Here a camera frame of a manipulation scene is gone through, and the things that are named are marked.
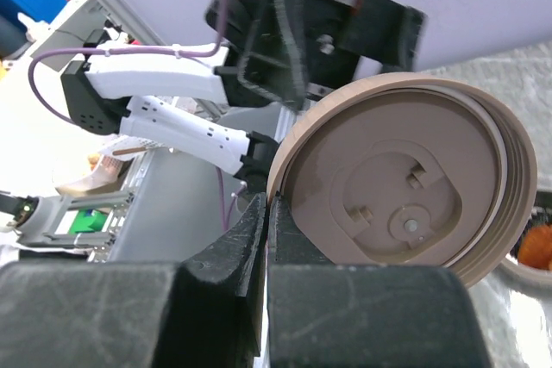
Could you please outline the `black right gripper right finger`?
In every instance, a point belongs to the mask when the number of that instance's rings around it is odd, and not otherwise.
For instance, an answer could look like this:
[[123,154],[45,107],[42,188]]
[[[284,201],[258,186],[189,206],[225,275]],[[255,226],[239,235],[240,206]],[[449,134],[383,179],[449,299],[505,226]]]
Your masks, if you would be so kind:
[[335,265],[276,196],[267,219],[273,367],[488,367],[467,289],[442,267]]

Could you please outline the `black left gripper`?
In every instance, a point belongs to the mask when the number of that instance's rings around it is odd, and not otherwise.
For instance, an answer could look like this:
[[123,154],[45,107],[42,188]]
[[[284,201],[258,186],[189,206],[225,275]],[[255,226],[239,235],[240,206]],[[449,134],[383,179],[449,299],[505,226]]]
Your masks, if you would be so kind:
[[363,58],[381,73],[413,71],[425,18],[393,0],[260,0],[239,82],[299,111],[351,82]]

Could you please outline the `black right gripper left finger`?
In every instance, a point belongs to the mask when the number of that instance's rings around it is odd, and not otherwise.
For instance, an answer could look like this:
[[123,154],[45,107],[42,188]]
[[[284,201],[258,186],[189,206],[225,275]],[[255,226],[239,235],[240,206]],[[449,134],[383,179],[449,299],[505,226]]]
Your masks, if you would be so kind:
[[250,367],[267,198],[182,262],[29,261],[1,271],[4,367]]

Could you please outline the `brown round lid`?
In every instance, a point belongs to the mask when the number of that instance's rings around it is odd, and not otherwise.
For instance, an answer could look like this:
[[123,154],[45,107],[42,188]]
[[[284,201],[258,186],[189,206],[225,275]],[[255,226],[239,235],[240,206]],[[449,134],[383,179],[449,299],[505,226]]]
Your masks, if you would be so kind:
[[267,197],[338,265],[434,265],[473,286],[524,230],[537,162],[521,121],[469,84],[401,72],[360,79],[282,140]]

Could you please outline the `grey steel tin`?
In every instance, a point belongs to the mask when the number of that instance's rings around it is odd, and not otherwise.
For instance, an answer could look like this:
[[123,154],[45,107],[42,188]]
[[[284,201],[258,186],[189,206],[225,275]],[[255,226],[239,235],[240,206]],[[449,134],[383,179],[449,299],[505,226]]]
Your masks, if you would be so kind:
[[551,300],[550,190],[537,192],[530,219],[499,269],[513,290]]

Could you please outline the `black spiky sea cucumber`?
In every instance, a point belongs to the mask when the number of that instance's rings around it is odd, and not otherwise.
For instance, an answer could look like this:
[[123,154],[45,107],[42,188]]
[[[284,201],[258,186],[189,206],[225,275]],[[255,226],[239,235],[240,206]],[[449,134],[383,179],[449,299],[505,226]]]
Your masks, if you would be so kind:
[[535,207],[531,211],[530,219],[525,225],[525,228],[521,233],[519,239],[517,240],[514,247],[510,250],[510,255],[514,259],[518,257],[519,248],[521,247],[525,236],[532,228],[542,226],[542,225],[550,225],[550,224],[551,224],[551,208]]

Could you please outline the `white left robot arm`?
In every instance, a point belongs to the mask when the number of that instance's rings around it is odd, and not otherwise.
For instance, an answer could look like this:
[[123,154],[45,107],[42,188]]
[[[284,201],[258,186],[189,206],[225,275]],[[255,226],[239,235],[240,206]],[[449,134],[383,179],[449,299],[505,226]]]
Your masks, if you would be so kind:
[[393,0],[212,0],[209,26],[221,11],[225,43],[216,52],[93,41],[61,76],[72,122],[189,153],[260,192],[277,141],[207,121],[167,98],[246,109],[279,103],[299,112],[349,84],[363,58],[382,72],[411,71],[425,20]]

